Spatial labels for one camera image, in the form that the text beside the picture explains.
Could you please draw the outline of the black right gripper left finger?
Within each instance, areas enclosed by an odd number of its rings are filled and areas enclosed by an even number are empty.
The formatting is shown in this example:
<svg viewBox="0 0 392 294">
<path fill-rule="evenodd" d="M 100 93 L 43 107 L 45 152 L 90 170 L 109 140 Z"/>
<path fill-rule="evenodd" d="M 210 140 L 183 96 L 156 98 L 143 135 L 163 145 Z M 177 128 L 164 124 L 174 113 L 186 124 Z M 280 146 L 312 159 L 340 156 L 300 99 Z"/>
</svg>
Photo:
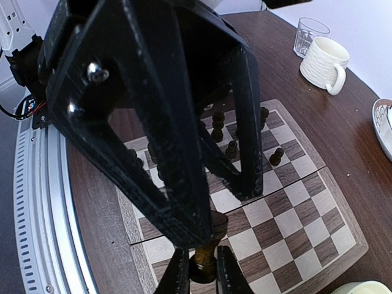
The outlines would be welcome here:
<svg viewBox="0 0 392 294">
<path fill-rule="evenodd" d="M 176 248 L 156 288 L 156 294 L 190 293 L 189 250 Z"/>
</svg>

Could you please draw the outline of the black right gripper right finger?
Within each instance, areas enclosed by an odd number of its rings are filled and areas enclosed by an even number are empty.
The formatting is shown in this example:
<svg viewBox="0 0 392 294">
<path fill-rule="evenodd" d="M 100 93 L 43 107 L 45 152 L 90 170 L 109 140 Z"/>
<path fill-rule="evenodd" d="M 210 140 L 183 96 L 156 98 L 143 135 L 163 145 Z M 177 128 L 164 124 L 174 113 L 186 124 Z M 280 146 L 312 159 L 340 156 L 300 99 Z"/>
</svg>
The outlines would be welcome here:
<svg viewBox="0 0 392 294">
<path fill-rule="evenodd" d="M 228 246 L 217 247 L 216 293 L 253 293 Z"/>
</svg>

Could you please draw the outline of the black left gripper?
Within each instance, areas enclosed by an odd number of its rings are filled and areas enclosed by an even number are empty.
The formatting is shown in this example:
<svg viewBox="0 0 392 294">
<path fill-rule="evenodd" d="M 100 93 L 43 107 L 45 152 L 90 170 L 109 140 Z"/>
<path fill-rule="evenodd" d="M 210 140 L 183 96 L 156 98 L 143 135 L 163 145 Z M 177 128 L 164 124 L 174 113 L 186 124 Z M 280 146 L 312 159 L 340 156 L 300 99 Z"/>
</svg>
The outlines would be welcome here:
<svg viewBox="0 0 392 294">
<path fill-rule="evenodd" d="M 60 1 L 39 57 L 55 123 L 194 123 L 220 90 L 251 121 L 251 51 L 199 1 Z"/>
</svg>

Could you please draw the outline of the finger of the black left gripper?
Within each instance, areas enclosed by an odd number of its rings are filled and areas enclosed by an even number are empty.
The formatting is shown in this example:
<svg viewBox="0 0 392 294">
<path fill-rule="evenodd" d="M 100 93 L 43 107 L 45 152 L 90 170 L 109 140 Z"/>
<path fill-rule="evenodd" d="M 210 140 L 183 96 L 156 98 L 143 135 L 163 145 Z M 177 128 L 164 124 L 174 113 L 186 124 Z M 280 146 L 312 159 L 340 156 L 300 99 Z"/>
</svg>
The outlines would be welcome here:
<svg viewBox="0 0 392 294">
<path fill-rule="evenodd" d="M 141 122 L 135 109 L 123 105 L 107 122 L 53 124 L 176 246 L 196 247 L 210 239 L 208 185 L 196 122 Z M 129 149 L 136 150 L 143 168 Z"/>
<path fill-rule="evenodd" d="M 198 123 L 198 137 L 204 166 L 241 201 L 263 193 L 262 138 L 258 64 L 250 49 L 238 45 L 216 65 L 209 79 L 212 90 L 197 103 L 197 110 L 226 98 L 233 91 L 239 138 L 241 170 L 226 158 L 212 136 Z"/>
</svg>

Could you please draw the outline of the dark chess pawn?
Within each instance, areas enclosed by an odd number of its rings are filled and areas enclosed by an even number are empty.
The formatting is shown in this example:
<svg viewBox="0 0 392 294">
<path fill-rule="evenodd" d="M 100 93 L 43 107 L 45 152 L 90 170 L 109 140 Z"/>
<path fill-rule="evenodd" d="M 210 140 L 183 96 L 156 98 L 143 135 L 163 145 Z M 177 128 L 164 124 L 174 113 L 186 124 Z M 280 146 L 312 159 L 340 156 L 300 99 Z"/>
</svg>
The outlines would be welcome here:
<svg viewBox="0 0 392 294">
<path fill-rule="evenodd" d="M 163 173 L 162 173 L 162 169 L 161 169 L 160 165 L 157 165 L 156 168 L 157 168 L 157 175 L 158 175 L 158 178 L 159 178 L 161 181 L 164 181 L 164 177 L 163 177 Z"/>
</svg>

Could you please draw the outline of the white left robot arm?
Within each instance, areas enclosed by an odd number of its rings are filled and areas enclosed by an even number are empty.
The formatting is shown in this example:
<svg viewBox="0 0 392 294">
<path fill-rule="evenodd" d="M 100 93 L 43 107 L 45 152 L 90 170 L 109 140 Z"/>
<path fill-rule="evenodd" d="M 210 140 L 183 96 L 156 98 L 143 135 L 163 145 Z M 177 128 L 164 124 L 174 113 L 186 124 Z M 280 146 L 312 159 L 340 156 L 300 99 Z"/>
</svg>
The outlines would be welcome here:
<svg viewBox="0 0 392 294">
<path fill-rule="evenodd" d="M 175 246 L 213 235 L 206 172 L 263 192 L 257 60 L 201 1 L 59 1 L 39 37 L 1 2 L 1 48 L 52 124 Z"/>
</svg>

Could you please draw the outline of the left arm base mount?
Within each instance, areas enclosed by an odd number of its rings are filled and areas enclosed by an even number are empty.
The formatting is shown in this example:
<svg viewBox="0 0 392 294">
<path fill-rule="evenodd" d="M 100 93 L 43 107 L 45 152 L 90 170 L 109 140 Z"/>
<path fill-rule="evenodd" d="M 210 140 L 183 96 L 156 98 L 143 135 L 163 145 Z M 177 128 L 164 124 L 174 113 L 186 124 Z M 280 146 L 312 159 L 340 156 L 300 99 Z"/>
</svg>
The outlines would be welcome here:
<svg viewBox="0 0 392 294">
<path fill-rule="evenodd" d="M 52 124 L 46 100 L 37 100 L 29 94 L 21 100 L 15 110 L 15 115 L 24 120 L 32 119 L 33 129 L 43 129 Z"/>
</svg>

